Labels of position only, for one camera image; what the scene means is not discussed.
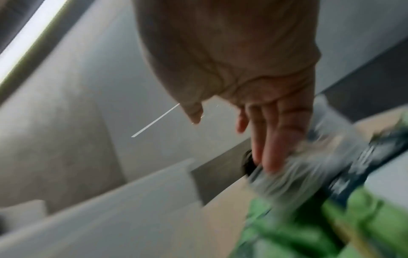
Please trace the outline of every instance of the human hand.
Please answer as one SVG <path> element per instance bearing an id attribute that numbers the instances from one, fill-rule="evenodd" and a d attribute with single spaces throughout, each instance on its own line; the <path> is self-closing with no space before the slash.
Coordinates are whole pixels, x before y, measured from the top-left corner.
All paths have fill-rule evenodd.
<path id="1" fill-rule="evenodd" d="M 229 101 L 254 161 L 278 171 L 312 114 L 318 0 L 134 1 L 145 57 L 191 121 Z"/>

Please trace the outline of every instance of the transparent plastic wrapper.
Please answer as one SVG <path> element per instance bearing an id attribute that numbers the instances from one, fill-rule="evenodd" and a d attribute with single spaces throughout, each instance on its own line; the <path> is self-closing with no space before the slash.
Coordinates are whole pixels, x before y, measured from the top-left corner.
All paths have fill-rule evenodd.
<path id="1" fill-rule="evenodd" d="M 273 215 L 289 215 L 312 197 L 368 146 L 353 125 L 333 110 L 323 96 L 315 98 L 307 137 L 275 175 L 258 166 L 250 187 L 272 204 Z"/>

